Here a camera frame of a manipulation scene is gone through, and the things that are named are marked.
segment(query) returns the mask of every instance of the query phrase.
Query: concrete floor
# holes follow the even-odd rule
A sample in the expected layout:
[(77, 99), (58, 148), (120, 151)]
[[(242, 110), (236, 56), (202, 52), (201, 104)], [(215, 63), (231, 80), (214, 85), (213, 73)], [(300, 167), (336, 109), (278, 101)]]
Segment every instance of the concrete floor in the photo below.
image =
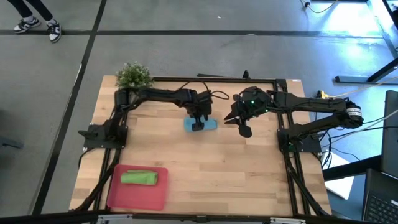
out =
[[(64, 29), (91, 30), (101, 0), (43, 2)], [(383, 13), (379, 3), (373, 0), (377, 12)], [(315, 9), (328, 5), (312, 3)], [(379, 32), (373, 13), (366, 4), (353, 2), (314, 14), (303, 11), (299, 0), (108, 0), (99, 30), (346, 31), (366, 36)], [(1, 1), (0, 30), (11, 30), (18, 19), (12, 6)], [(386, 30), (394, 31), (386, 21)], [(388, 33), (395, 43), (394, 33)], [(0, 150), (1, 217), (31, 212), (87, 41), (87, 35), (65, 35), (57, 44), (44, 35), (0, 35), (0, 135), (25, 143), (21, 150)], [(147, 65), (155, 76), (240, 77), (249, 70), (256, 78), (299, 78), (309, 97), (317, 90), (335, 95), (358, 89), (363, 85), (336, 84), (332, 79), (369, 76), (392, 59), (381, 36), (97, 35), (43, 212), (67, 211), (83, 145), (77, 131), (91, 121), (102, 76), (114, 74), (125, 62)], [(398, 87), (377, 86), (350, 98), (369, 121), (383, 116), (387, 90), (398, 91)], [(357, 134), (333, 147), (360, 159), (375, 156), (381, 151), (381, 131)], [(349, 202), (330, 194), (332, 209), (360, 218), (361, 181), (355, 178), (359, 190), (351, 191)]]

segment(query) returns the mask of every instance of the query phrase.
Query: potted plant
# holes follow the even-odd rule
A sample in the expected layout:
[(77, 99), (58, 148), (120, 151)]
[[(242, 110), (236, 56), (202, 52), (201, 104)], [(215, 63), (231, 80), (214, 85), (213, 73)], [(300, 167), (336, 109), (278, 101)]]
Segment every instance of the potted plant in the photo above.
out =
[(116, 72), (116, 86), (119, 89), (128, 87), (150, 87), (154, 79), (150, 76), (149, 69), (137, 62), (133, 65), (125, 63), (120, 71)]

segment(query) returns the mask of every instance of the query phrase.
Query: red plate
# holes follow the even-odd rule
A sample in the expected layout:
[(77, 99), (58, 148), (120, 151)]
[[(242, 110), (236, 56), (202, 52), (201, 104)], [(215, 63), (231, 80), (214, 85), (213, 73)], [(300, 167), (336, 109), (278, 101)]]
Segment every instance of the red plate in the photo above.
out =
[[(156, 185), (120, 183), (120, 176), (128, 170), (149, 170), (157, 172), (157, 183)], [(168, 170), (164, 167), (116, 165), (106, 204), (110, 208), (163, 210), (166, 201), (168, 173)]]

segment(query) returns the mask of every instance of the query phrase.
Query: blue sponge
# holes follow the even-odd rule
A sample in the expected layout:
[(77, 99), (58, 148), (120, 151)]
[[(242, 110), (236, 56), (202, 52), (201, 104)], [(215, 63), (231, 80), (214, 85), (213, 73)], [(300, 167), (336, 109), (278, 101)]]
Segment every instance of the blue sponge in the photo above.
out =
[[(215, 119), (209, 118), (207, 121), (205, 120), (205, 117), (201, 117), (200, 121), (205, 124), (205, 127), (203, 130), (213, 130), (217, 129), (217, 121)], [(192, 125), (195, 124), (195, 118), (190, 118), (186, 117), (184, 119), (184, 129), (186, 132), (193, 132), (192, 131)]]

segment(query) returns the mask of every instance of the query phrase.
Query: black and white sneaker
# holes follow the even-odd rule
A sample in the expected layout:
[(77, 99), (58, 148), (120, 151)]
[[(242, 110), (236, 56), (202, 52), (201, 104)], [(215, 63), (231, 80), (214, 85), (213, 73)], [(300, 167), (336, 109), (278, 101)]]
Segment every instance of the black and white sneaker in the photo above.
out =
[(40, 21), (36, 19), (36, 17), (33, 17), (32, 22), (25, 22), (23, 19), (18, 23), (17, 26), (14, 27), (14, 32), (16, 34), (21, 34), (24, 33), (28, 30), (30, 30), (33, 27), (37, 27), (40, 25)]
[(47, 32), (49, 33), (50, 41), (56, 43), (61, 38), (61, 25), (57, 22), (56, 24), (49, 24), (48, 27)]

